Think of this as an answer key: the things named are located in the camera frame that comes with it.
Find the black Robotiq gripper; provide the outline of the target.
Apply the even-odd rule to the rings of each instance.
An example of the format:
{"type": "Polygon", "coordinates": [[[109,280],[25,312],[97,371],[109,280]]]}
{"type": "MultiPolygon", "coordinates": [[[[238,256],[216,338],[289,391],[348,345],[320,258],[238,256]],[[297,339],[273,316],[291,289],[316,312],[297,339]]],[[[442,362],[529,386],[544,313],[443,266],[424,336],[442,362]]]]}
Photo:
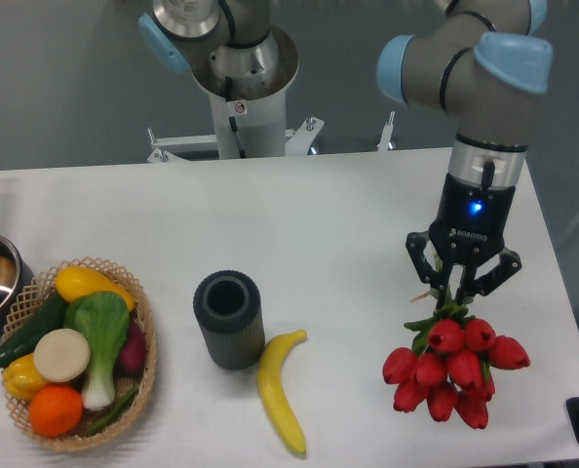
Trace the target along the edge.
{"type": "Polygon", "coordinates": [[[471,303],[478,294],[489,295],[521,270],[519,254],[504,248],[503,237],[515,191],[515,187],[483,191],[447,175],[429,232],[406,236],[405,247],[412,264],[420,281],[430,286],[437,309],[446,303],[453,264],[465,265],[454,297],[460,305],[471,303]],[[435,248],[440,267],[433,266],[425,255],[429,243],[435,248]],[[497,254],[498,264],[476,277],[478,268],[497,254]]]}

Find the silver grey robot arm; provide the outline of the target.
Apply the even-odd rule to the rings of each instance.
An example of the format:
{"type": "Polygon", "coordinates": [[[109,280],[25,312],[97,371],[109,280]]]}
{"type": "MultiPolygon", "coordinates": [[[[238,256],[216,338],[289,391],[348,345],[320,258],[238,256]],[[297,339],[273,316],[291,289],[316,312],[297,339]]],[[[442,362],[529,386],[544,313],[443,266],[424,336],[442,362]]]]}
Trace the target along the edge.
{"type": "MultiPolygon", "coordinates": [[[[521,267],[503,238],[542,90],[527,78],[543,1],[446,1],[445,24],[425,38],[398,36],[376,65],[381,93],[439,109],[459,121],[435,221],[407,236],[420,280],[445,302],[451,270],[463,269],[458,303],[486,295],[521,267]]],[[[223,158],[282,155],[281,98],[296,75],[297,51],[270,22],[266,1],[156,1],[138,22],[155,57],[192,72],[209,94],[223,158]]]]}

